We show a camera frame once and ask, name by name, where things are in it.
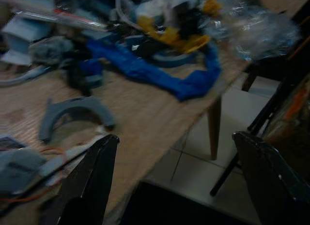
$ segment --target cable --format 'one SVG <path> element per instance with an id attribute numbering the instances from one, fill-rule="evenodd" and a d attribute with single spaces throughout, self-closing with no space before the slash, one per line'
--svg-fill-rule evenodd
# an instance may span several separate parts
<path id="1" fill-rule="evenodd" d="M 30 187 L 28 190 L 23 192 L 17 199 L 22 199 L 25 198 L 26 196 L 30 195 L 33 191 L 38 189 L 42 184 L 44 184 L 48 179 L 53 177 L 57 172 L 61 171 L 63 168 L 65 168 L 68 164 L 72 163 L 75 161 L 77 158 L 81 157 L 84 155 L 88 150 L 86 149 L 85 151 L 81 152 L 80 154 L 76 155 L 72 159 L 68 160 L 66 163 L 63 165 L 59 166 L 57 169 L 55 169 L 53 172 L 50 174 L 46 175 L 44 178 L 40 179 L 36 184 L 34 184 L 32 187 Z M 8 205 L 7 208 L 0 210 L 0 218 L 9 213 L 15 206 L 19 205 L 20 202 L 12 202 Z"/>
<path id="2" fill-rule="evenodd" d="M 128 25 L 132 26 L 133 28 L 142 31 L 142 28 L 139 27 L 137 24 L 131 22 L 129 20 L 129 18 L 126 17 L 126 15 L 122 12 L 122 7 L 121 7 L 121 0 L 115 0 L 115 8 L 116 8 L 116 12 L 119 15 L 119 17 L 121 18 L 121 20 L 125 23 L 127 23 Z"/>
<path id="3" fill-rule="evenodd" d="M 62 156 L 63 156 L 63 164 L 65 164 L 67 162 L 67 157 L 66 157 L 66 153 L 64 150 L 59 149 L 59 148 L 49 148 L 49 149 L 44 149 L 42 152 L 46 152 L 46 151 L 58 151 Z M 2 202 L 30 202 L 33 201 L 35 199 L 38 199 L 44 195 L 46 195 L 48 192 L 50 192 L 52 189 L 55 188 L 55 186 L 62 180 L 62 176 L 59 178 L 59 180 L 52 186 L 50 186 L 49 188 L 47 188 L 45 191 L 43 191 L 42 193 L 38 194 L 38 195 L 33 195 L 33 196 L 29 196 L 29 197 L 25 197 L 25 198 L 0 198 L 0 201 Z"/>

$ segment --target white tile floor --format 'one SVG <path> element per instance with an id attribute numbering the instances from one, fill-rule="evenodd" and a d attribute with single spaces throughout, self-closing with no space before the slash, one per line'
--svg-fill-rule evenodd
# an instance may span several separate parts
<path id="1" fill-rule="evenodd" d="M 185 145 L 179 142 L 155 165 L 147 179 L 188 198 L 229 214 L 249 224 L 259 219 L 247 192 L 242 171 L 235 169 L 215 197 L 210 190 L 236 150 L 231 138 L 245 130 L 276 91 L 279 82 L 258 77 L 249 92 L 241 91 L 247 74 L 242 74 L 223 95 L 217 160 L 210 160 L 208 117 L 188 133 Z"/>

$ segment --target blue fabric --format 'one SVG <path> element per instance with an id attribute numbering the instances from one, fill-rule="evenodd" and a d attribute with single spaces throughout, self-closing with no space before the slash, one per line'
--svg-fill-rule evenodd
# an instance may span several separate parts
<path id="1" fill-rule="evenodd" d="M 79 67 L 86 73 L 86 76 L 102 75 L 103 68 L 98 59 L 81 61 Z"/>
<path id="2" fill-rule="evenodd" d="M 117 66 L 125 76 L 165 89 L 180 101 L 204 96 L 213 86 L 221 70 L 214 48 L 209 48 L 205 56 L 207 71 L 196 70 L 187 78 L 179 79 L 137 58 L 125 46 L 103 45 L 96 40 L 89 40 L 87 47 L 92 51 L 93 58 L 104 57 Z"/>

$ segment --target gray arch-shaped piece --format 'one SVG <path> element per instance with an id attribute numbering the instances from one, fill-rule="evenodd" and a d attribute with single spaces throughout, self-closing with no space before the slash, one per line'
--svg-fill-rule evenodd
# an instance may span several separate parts
<path id="1" fill-rule="evenodd" d="M 39 129 L 39 140 L 46 143 L 49 142 L 52 138 L 55 123 L 64 114 L 76 114 L 81 111 L 81 109 L 92 111 L 100 118 L 105 127 L 109 129 L 114 128 L 115 122 L 112 114 L 95 97 L 75 98 L 55 104 L 53 104 L 52 100 L 49 99 L 47 101 L 46 112 Z"/>

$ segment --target gray hose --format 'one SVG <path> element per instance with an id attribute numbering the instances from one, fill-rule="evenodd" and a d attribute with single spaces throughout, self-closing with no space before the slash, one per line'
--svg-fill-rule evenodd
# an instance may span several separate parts
<path id="1" fill-rule="evenodd" d="M 13 78 L 13 79 L 8 79 L 8 80 L 0 80 L 0 87 L 7 87 L 7 86 L 12 86 L 12 85 L 23 83 L 24 81 L 31 80 L 31 79 L 36 78 L 37 76 L 45 74 L 50 69 L 51 67 L 44 67 L 40 65 L 38 67 L 30 69 L 23 76 Z"/>

